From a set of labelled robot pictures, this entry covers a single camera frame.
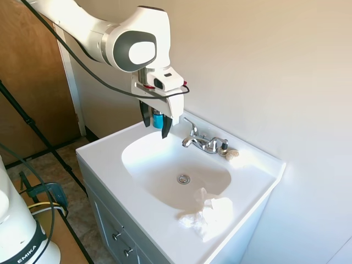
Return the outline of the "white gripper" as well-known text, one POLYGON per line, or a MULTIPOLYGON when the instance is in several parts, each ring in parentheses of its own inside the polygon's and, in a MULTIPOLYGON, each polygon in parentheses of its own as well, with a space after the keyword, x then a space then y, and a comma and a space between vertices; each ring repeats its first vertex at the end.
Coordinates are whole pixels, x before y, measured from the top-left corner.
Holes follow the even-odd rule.
POLYGON ((163 127, 162 138, 165 139, 171 129, 179 123, 179 118, 184 112, 184 96, 173 94, 181 92, 181 89, 174 89, 167 92, 167 95, 172 95, 168 98, 157 99, 158 93, 146 89, 141 83, 138 82, 137 75, 133 74, 131 77, 131 93, 137 96, 152 97, 152 99, 140 98, 140 112, 145 127, 150 126, 150 113, 149 106, 163 114, 163 127))

